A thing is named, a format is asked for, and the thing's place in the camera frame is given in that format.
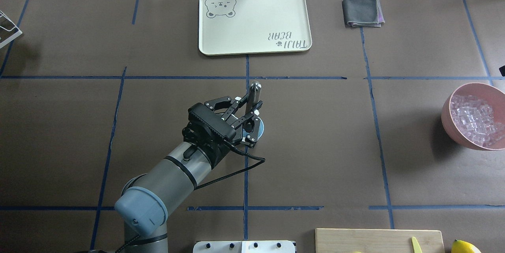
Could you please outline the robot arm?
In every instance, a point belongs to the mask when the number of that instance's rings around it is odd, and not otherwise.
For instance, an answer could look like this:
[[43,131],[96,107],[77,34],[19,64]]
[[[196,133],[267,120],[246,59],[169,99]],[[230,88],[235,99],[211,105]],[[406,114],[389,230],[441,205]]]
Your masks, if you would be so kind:
[[[220,97],[188,109],[183,142],[148,173],[132,178],[115,203],[124,220],[125,241],[118,253],[166,253],[168,217],[195,190],[253,169],[265,158],[238,148],[253,148],[263,132],[259,91],[243,97]],[[229,153],[256,164],[204,183],[203,180]]]

